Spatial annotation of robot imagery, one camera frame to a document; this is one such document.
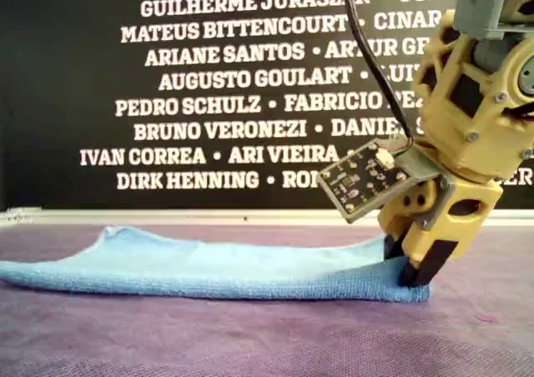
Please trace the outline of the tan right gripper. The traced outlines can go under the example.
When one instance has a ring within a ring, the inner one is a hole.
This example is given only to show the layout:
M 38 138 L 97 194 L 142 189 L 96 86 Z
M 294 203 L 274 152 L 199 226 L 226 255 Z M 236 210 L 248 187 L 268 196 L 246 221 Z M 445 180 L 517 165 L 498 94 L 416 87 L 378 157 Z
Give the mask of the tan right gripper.
M 402 194 L 400 211 L 384 205 L 378 215 L 385 234 L 384 259 L 408 258 L 400 286 L 428 285 L 449 259 L 463 255 L 469 234 L 481 227 L 501 194 L 492 181 L 473 183 L 443 173 Z

